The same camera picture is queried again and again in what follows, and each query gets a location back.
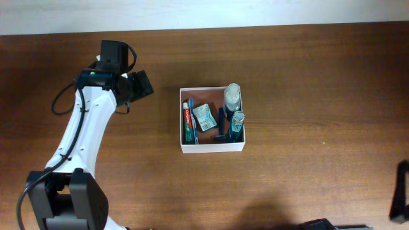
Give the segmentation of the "blue white toothbrush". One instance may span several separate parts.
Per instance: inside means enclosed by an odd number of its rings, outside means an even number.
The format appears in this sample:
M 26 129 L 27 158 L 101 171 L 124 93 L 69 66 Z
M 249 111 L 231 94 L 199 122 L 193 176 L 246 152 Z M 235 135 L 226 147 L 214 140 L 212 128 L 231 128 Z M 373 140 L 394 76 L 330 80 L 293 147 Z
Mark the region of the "blue white toothbrush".
M 193 133 L 194 133 L 194 142 L 195 142 L 195 144 L 199 144 L 199 140 L 198 140 L 198 136 L 197 136 L 196 121 L 195 121 L 194 113 L 193 113 L 193 107 L 194 107 L 193 98 L 188 98 L 187 103 L 188 103 L 188 106 L 189 106 L 190 117 L 191 117 L 191 120 L 192 120 L 192 127 L 193 127 Z

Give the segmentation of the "green toothpaste tube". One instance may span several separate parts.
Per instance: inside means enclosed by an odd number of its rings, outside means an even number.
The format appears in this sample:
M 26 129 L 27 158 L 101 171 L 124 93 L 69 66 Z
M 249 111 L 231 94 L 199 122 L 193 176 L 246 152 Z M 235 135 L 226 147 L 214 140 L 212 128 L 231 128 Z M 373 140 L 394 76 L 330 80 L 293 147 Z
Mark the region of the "green toothpaste tube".
M 185 144 L 195 144 L 194 129 L 190 117 L 190 110 L 187 102 L 182 103 L 183 127 L 185 132 Z

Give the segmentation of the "green white soap box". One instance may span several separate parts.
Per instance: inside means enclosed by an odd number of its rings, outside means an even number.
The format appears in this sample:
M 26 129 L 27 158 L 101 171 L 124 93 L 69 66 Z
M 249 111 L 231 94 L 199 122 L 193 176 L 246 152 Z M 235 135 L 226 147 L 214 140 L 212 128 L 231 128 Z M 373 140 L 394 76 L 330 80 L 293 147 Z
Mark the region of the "green white soap box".
M 193 113 L 199 123 L 202 133 L 217 127 L 217 122 L 212 116 L 210 106 L 207 103 L 194 108 Z

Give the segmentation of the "purple foam soap bottle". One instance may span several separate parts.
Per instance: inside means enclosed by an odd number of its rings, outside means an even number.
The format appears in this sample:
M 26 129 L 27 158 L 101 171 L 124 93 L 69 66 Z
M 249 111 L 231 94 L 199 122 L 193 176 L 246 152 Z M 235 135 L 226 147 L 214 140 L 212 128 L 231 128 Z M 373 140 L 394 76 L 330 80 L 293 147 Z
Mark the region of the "purple foam soap bottle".
M 239 111 L 241 108 L 241 92 L 240 86 L 236 83 L 231 83 L 224 90 L 224 115 L 228 121 L 231 120 L 231 117 L 236 111 Z

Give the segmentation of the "blue pen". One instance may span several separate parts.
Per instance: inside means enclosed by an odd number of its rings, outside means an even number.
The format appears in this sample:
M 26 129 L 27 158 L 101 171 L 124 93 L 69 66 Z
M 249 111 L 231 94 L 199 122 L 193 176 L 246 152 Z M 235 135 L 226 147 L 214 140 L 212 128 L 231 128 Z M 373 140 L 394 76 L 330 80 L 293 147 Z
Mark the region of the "blue pen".
M 216 142 L 224 142 L 226 136 L 224 135 L 224 110 L 222 107 L 219 108 L 219 124 L 218 124 L 218 134 L 213 138 Z

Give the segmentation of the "blue mouthwash bottle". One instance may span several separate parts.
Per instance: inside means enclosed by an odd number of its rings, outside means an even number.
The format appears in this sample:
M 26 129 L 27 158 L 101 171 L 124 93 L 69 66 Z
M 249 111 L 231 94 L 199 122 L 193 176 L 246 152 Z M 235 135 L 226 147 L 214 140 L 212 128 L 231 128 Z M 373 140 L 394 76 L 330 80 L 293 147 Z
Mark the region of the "blue mouthwash bottle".
M 242 111 L 235 111 L 229 117 L 228 142 L 241 142 L 243 136 L 243 124 L 245 114 Z

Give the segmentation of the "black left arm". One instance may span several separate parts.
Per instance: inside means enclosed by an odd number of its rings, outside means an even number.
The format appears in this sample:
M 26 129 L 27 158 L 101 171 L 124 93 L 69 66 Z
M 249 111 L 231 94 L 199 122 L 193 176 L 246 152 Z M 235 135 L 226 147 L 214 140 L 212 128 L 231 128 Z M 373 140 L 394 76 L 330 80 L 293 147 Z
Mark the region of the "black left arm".
M 103 40 L 100 54 L 73 80 L 75 102 L 63 138 L 42 171 L 31 171 L 16 205 L 28 197 L 40 229 L 122 229 L 109 216 L 109 203 L 95 179 L 105 128 L 117 108 L 153 94 L 145 71 L 134 72 L 134 49 Z

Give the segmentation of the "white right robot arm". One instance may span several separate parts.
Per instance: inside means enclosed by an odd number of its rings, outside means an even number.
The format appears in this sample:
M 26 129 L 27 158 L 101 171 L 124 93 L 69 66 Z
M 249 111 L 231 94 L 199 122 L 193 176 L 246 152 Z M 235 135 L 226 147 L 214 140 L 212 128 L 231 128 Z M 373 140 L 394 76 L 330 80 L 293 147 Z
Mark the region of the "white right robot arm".
M 408 161 L 403 160 L 397 165 L 396 187 L 389 212 L 389 220 L 398 224 L 408 222 L 408 199 L 406 186 L 408 185 Z M 334 226 L 326 218 L 311 220 L 300 224 L 300 230 L 370 230 L 373 227 L 364 225 Z

